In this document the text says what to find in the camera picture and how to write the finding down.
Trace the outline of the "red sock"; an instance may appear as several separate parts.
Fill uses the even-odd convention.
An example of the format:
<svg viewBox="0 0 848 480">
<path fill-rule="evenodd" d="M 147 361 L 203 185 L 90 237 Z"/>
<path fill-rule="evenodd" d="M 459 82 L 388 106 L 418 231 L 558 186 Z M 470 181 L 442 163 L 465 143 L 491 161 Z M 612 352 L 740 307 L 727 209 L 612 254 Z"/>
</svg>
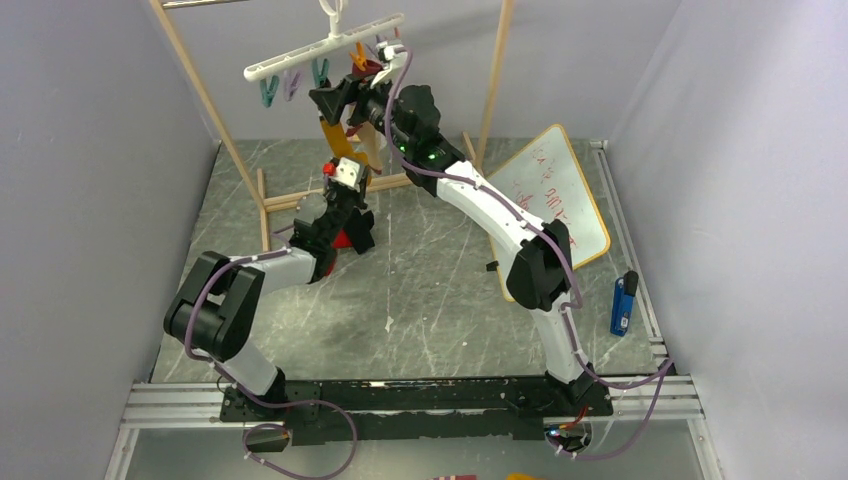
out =
<svg viewBox="0 0 848 480">
<path fill-rule="evenodd" d="M 342 229 L 338 233 L 338 235 L 336 236 L 335 240 L 332 243 L 333 252 L 336 255 L 339 255 L 339 253 L 341 251 L 346 250 L 346 249 L 350 249 L 352 247 L 353 247 L 353 243 L 352 243 L 349 235 L 347 234 L 347 232 L 344 229 Z"/>
</svg>

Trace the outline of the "yellow framed whiteboard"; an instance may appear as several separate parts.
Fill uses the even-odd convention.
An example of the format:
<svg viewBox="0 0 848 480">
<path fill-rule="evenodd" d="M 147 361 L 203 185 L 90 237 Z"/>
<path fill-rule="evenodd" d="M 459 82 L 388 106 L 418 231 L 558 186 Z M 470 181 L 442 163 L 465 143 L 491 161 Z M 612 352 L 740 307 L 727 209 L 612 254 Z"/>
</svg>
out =
<svg viewBox="0 0 848 480">
<path fill-rule="evenodd" d="M 547 128 L 487 180 L 527 212 L 567 226 L 575 269 L 609 250 L 609 231 L 562 125 Z"/>
</svg>

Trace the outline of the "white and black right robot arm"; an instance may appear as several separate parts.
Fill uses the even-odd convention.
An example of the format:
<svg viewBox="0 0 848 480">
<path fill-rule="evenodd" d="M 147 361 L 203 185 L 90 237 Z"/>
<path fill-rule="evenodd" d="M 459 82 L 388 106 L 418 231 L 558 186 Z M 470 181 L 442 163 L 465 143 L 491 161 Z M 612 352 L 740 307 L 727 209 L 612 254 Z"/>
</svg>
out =
<svg viewBox="0 0 848 480">
<path fill-rule="evenodd" d="M 329 125 L 369 123 L 383 129 L 411 182 L 473 220 L 509 256 L 506 286 L 529 311 L 542 341 L 549 399 L 561 414 L 609 415 L 608 388 L 583 351 L 572 311 L 583 298 L 570 253 L 570 232 L 544 221 L 497 191 L 440 132 L 441 113 L 427 85 L 371 85 L 344 77 L 310 90 Z"/>
</svg>

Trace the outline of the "mustard yellow striped sock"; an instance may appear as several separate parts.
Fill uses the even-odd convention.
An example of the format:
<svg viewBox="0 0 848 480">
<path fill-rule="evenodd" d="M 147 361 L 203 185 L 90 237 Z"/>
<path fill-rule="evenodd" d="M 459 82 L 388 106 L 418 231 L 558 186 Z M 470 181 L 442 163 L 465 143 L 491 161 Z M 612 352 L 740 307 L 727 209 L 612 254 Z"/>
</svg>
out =
<svg viewBox="0 0 848 480">
<path fill-rule="evenodd" d="M 330 125 L 323 115 L 319 117 L 319 122 L 324 138 L 332 151 L 334 158 L 348 158 L 362 164 L 365 167 L 369 166 L 366 153 L 357 151 L 354 148 L 348 140 L 345 129 L 341 123 Z"/>
</svg>

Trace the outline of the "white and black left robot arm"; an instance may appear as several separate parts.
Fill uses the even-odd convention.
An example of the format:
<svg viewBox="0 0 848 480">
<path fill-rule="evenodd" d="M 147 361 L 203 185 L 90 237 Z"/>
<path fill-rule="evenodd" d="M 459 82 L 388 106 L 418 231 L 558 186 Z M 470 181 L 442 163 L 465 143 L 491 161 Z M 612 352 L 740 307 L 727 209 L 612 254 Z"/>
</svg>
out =
<svg viewBox="0 0 848 480">
<path fill-rule="evenodd" d="M 243 257 L 202 253 L 165 314 L 164 332 L 190 358 L 211 363 L 246 390 L 246 406 L 262 420 L 278 417 L 287 395 L 284 372 L 250 339 L 258 303 L 269 293 L 327 277 L 340 235 L 359 254 L 373 248 L 366 187 L 366 181 L 327 181 L 322 193 L 302 200 L 292 236 L 278 250 Z"/>
</svg>

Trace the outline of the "white plastic clip hanger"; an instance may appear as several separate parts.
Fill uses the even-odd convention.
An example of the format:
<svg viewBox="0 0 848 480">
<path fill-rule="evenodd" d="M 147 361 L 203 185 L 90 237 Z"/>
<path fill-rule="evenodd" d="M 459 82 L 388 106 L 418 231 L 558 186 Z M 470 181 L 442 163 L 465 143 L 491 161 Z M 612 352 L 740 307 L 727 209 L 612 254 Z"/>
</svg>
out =
<svg viewBox="0 0 848 480">
<path fill-rule="evenodd" d="M 329 22 L 329 32 L 325 38 L 245 67 L 243 70 L 244 79 L 248 82 L 258 82 L 302 63 L 311 62 L 343 47 L 361 42 L 369 36 L 392 30 L 405 21 L 403 13 L 394 13 L 342 31 L 341 21 L 344 13 L 349 9 L 349 1 L 320 0 L 319 6 Z"/>
</svg>

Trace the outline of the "beige purple striped sock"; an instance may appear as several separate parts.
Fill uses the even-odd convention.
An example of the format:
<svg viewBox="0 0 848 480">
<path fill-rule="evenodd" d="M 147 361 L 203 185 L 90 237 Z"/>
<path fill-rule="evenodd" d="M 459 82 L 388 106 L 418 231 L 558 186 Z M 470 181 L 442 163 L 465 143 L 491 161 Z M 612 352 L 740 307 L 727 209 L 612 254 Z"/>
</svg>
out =
<svg viewBox="0 0 848 480">
<path fill-rule="evenodd" d="M 365 59 L 362 67 L 356 62 L 352 63 L 351 74 L 356 78 L 364 78 L 372 74 L 376 74 L 382 69 L 382 65 L 374 60 Z M 378 175 L 383 172 L 383 161 L 380 158 L 380 141 L 375 127 L 364 122 L 359 125 L 349 125 L 346 130 L 346 135 L 349 138 L 356 136 L 361 144 L 362 151 L 367 156 L 368 166 Z"/>
</svg>

